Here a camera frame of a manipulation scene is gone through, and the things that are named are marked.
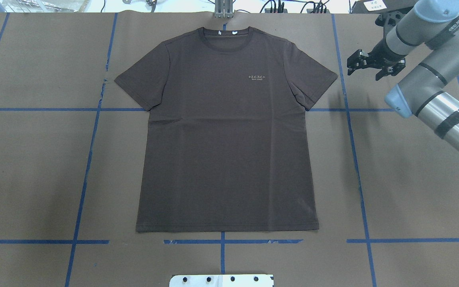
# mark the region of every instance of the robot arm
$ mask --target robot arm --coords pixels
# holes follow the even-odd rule
[[[459,0],[419,0],[408,14],[366,54],[348,58],[348,74],[357,69],[381,69],[376,80],[395,76],[404,57],[425,43],[433,52],[386,96],[401,116],[415,114],[440,138],[459,150],[459,101],[443,88],[459,75]]]

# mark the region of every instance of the t-shirt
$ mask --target t-shirt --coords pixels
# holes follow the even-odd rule
[[[336,79],[253,27],[160,43],[115,79],[150,112],[135,230],[318,229],[305,116]]]

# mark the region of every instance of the white label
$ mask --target white label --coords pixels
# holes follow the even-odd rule
[[[384,1],[382,0],[364,2],[364,6],[366,6],[366,9],[368,9],[368,11],[387,9],[387,6],[384,4]]]

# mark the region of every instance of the neckline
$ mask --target neckline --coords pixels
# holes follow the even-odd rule
[[[241,29],[241,30],[212,30],[212,29],[207,29],[205,27],[201,27],[198,29],[199,39],[203,42],[205,46],[207,46],[209,49],[224,52],[224,53],[232,53],[232,52],[236,52],[236,51],[240,51],[241,49],[244,49],[251,42],[251,38],[254,34],[253,32],[254,32],[253,27],[247,27],[246,29]],[[222,47],[217,47],[213,45],[210,42],[210,40],[206,38],[206,35],[221,35],[221,36],[247,35],[247,37],[245,39],[245,42],[242,43],[238,47],[222,48]]]

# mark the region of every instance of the black cable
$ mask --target black cable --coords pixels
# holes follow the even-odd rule
[[[263,4],[263,7],[262,9],[260,10],[260,13],[263,11],[263,9],[265,8],[265,6],[270,2],[270,12],[272,12],[272,2],[274,2],[274,6],[275,6],[275,0],[268,0],[265,2],[265,4]]]
[[[307,3],[307,1],[300,1],[300,0],[282,0],[283,2],[284,1],[288,1],[288,2],[299,2],[299,3]]]
[[[306,7],[306,5],[308,5],[309,3],[313,3],[313,10],[316,8],[316,3],[313,2],[313,1],[308,1],[304,4],[304,6],[302,6],[302,9],[300,10],[300,13],[302,13],[304,11],[304,8]]]
[[[318,4],[316,5],[316,8],[313,9],[313,11],[311,11],[311,13],[319,13],[319,14],[327,13],[327,6],[326,6],[326,4],[327,4],[329,1],[330,1],[330,0],[328,0],[328,1],[325,2],[325,3],[322,3],[321,0],[320,0],[320,2],[318,2]]]

